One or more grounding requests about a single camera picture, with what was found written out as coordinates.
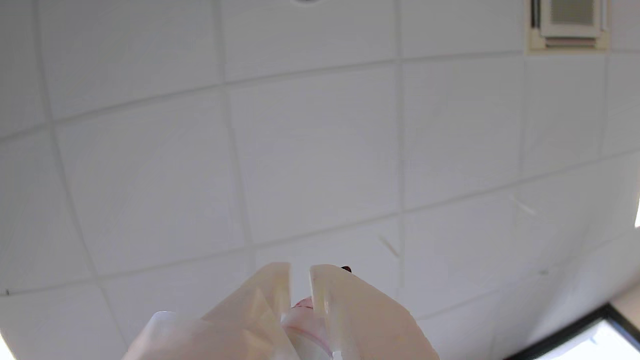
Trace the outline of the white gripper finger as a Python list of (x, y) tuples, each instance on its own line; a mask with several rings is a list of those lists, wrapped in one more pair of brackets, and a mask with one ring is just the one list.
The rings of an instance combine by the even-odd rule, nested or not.
[(260, 268), (204, 316), (156, 312), (126, 360), (297, 360), (281, 319), (291, 307), (288, 262)]
[(310, 285), (335, 360), (439, 359), (410, 312), (359, 276), (319, 264), (310, 268)]

